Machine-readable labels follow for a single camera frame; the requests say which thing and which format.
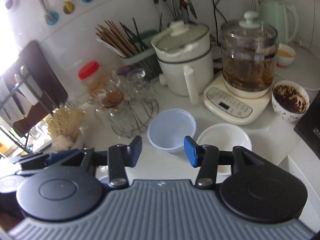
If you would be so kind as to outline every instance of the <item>kettle handle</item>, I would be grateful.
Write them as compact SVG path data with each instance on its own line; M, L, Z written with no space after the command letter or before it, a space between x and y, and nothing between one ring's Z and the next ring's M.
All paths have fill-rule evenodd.
M187 89L192 105L196 105L199 101L199 94L196 85L195 71L188 65L183 67L183 74L186 80Z
M294 17L294 21L295 21L295 29L293 34L288 37L287 43L293 41L293 39L296 37L296 35L298 34L298 29L299 29L299 18L298 18L298 14L297 14L297 10L294 7L293 4L286 4L285 8L288 10L288 12L290 12L293 17Z

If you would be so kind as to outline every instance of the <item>metal rack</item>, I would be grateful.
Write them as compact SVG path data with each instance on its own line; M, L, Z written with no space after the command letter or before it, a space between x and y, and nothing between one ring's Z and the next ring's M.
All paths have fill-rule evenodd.
M27 75L23 75L20 72L20 67L21 65L13 65L12 68L16 69L16 74L20 77L21 82L17 83L15 85L15 87L12 89L12 91L9 93L9 95L1 102L0 101L0 110L4 108L4 105L8 102L8 100L12 97L12 95L19 89L19 87L22 84L25 84L26 87L30 90L30 92L35 96L35 98L39 101L39 103L41 104L41 106L48 112L48 114L52 114L52 111L50 108L48 108L48 106L44 103L44 101L41 99L40 96L38 96L38 94L35 92L35 90L32 88L32 86L28 83L27 78L31 75L29 70L28 70L28 74ZM42 90L42 93L50 100L50 102L56 107L58 108L59 106L55 103L55 101L49 96L49 94L45 91ZM17 138L16 135L14 133L12 133L11 131L6 131L4 130L1 126L0 126L0 131L2 131L8 138L10 138L10 140L12 140L15 145L17 145L19 148L21 148L22 150L24 150L26 153L28 154L33 154L32 151L30 151L28 149L28 139L29 139L29 133L25 134L23 137L26 139L26 142L23 143L20 141L20 138Z

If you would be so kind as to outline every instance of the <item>silver screw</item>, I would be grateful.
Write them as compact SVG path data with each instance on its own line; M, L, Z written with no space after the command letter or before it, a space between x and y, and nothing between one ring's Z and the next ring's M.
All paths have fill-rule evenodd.
M127 180L124 178L116 178L110 182L111 186L114 186L114 187L121 187L126 183L127 183Z
M213 184L213 180L210 178L202 178L202 179L199 179L197 184L198 186L201 186L201 187L208 187Z

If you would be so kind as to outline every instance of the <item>dark brown sauce residue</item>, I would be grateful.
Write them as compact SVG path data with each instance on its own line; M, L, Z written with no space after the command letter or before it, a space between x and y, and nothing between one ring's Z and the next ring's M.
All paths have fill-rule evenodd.
M279 85L273 89L276 101L287 111L300 114L308 109L309 103L291 86Z

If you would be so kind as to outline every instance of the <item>blue gripper pad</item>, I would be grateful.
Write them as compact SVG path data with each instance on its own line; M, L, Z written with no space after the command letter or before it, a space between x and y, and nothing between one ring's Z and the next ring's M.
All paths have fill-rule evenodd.
M127 189L111 191L84 217L62 223L26 218L9 236L14 240L308 240L314 233L297 219L272 225L244 220L229 211L214 191L198 189L190 180L135 180Z
M197 146L197 144L194 144L194 141L192 142L188 140L188 137L184 138L184 152L186 153L192 167L197 167L198 163L198 156L196 154Z

